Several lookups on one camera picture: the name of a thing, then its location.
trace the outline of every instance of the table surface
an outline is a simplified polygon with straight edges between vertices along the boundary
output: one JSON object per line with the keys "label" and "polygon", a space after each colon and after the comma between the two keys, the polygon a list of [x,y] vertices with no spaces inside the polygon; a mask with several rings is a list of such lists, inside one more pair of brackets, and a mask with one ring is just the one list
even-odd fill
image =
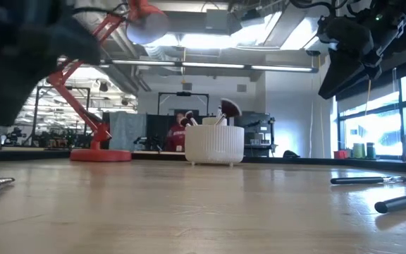
{"label": "table surface", "polygon": [[331,186],[387,175],[282,164],[0,162],[0,254],[406,253],[406,210],[374,203],[406,184]]}

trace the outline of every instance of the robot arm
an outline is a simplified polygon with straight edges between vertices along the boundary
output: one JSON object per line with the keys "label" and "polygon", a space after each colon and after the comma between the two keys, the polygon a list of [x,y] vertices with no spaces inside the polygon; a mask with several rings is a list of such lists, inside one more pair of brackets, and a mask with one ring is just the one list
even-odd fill
{"label": "robot arm", "polygon": [[[404,33],[406,26],[406,0],[373,0],[369,8],[353,12],[350,4],[362,0],[347,0],[341,5],[324,6],[330,15],[321,17],[316,36],[328,49],[331,65],[319,91],[324,99],[364,80],[374,80],[381,75],[383,52],[390,43]],[[298,8],[309,8],[290,0]],[[338,17],[337,8],[347,4],[353,17]]]}

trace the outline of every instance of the red desk lamp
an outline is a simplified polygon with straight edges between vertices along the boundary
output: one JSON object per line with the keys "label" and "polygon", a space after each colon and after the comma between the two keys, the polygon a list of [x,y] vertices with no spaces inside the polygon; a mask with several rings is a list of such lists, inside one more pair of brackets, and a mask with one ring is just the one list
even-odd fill
{"label": "red desk lamp", "polygon": [[[138,44],[147,44],[163,37],[168,29],[168,18],[158,8],[148,4],[147,0],[131,0],[129,3],[128,22],[126,34],[128,39]],[[102,44],[108,36],[125,21],[124,18],[115,15],[107,17],[98,25],[93,32],[96,37],[106,28],[106,32],[99,38]],[[72,60],[67,59],[65,65],[71,64]],[[70,159],[83,162],[129,162],[131,153],[121,150],[101,150],[100,143],[111,139],[109,126],[98,116],[89,113],[79,101],[67,90],[65,84],[67,79],[82,65],[81,61],[72,63],[67,71],[58,71],[49,76],[49,82],[72,106],[84,122],[94,132],[90,149],[72,150]]]}

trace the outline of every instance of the white ribbed container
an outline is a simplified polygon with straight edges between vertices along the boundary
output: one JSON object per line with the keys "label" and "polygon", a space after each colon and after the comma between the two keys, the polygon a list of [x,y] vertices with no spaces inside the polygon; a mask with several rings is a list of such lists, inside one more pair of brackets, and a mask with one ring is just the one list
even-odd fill
{"label": "white ribbed container", "polygon": [[[217,122],[217,117],[206,117],[206,118],[203,118],[202,124],[203,125],[214,125],[214,124],[216,124],[216,122]],[[222,122],[219,125],[226,126],[226,124],[227,124],[227,120],[224,119],[224,120],[222,120]]]}
{"label": "white ribbed container", "polygon": [[239,163],[244,157],[244,128],[200,125],[186,128],[185,156],[189,162]]}

